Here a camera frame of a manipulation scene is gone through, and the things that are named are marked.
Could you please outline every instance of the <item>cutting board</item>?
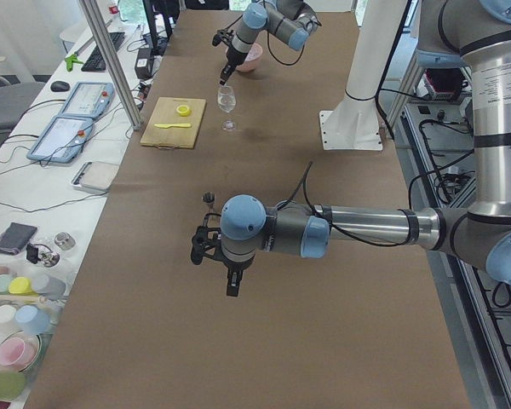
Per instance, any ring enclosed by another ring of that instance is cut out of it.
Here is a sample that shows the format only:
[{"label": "cutting board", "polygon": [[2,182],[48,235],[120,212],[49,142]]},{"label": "cutting board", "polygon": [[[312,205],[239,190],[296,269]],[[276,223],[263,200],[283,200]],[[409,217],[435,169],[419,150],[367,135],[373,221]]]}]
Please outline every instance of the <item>cutting board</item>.
[{"label": "cutting board", "polygon": [[[181,117],[176,112],[179,105],[188,105],[191,114]],[[162,96],[158,99],[152,116],[147,124],[140,144],[144,147],[183,147],[193,149],[198,129],[203,120],[206,100],[195,98],[173,98]],[[191,124],[191,128],[156,128],[155,124]]]}]

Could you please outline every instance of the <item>computer mouse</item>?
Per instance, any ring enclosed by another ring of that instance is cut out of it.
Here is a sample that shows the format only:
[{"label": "computer mouse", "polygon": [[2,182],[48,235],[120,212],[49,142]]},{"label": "computer mouse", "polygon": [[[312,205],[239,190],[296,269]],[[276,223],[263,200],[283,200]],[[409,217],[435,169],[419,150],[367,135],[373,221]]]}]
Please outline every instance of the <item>computer mouse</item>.
[{"label": "computer mouse", "polygon": [[70,89],[70,84],[65,81],[55,81],[51,84],[53,92],[66,92]]}]

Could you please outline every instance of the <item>brown table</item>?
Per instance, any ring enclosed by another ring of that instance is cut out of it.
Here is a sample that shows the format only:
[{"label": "brown table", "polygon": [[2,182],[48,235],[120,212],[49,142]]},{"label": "brown table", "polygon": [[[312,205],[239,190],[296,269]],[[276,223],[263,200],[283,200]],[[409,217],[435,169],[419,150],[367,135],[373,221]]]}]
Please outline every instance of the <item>brown table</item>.
[{"label": "brown table", "polygon": [[266,52],[255,72],[235,74],[239,131],[226,133],[215,103],[225,50],[210,40],[235,16],[182,13],[143,116],[159,96],[206,98],[197,145],[163,151],[134,134],[26,407],[468,407],[420,248],[341,241],[321,260],[259,253],[236,299],[222,265],[191,264],[203,192],[273,205],[309,160],[315,203],[406,206],[391,141],[382,153],[321,147],[318,113],[342,98],[354,17],[321,14],[296,66]]}]

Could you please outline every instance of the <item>black keyboard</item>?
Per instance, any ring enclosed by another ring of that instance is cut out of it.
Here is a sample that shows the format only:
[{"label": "black keyboard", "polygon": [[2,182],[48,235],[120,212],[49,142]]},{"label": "black keyboard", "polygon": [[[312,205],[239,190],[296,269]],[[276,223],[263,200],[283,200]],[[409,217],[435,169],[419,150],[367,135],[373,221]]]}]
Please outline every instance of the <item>black keyboard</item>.
[{"label": "black keyboard", "polygon": [[[111,32],[110,33],[110,39],[112,40],[113,47],[116,49],[116,51],[121,47],[121,44],[123,44],[123,41],[125,39],[125,33],[124,32]],[[82,71],[105,71],[106,70],[106,63],[104,62],[104,58],[102,58],[102,54],[100,53],[100,50],[98,47],[95,47],[91,55],[89,56],[89,59],[85,61],[85,64],[82,66]]]}]

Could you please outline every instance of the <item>wine glass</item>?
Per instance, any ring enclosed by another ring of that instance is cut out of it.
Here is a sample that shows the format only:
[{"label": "wine glass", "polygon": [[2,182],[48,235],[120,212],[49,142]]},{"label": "wine glass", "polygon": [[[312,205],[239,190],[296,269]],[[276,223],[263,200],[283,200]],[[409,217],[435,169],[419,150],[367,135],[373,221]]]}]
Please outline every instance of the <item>wine glass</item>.
[{"label": "wine glass", "polygon": [[[218,106],[223,112],[230,113],[237,105],[233,87],[230,85],[220,85],[218,88]],[[232,131],[236,130],[236,124],[229,118],[221,126],[223,130]]]}]

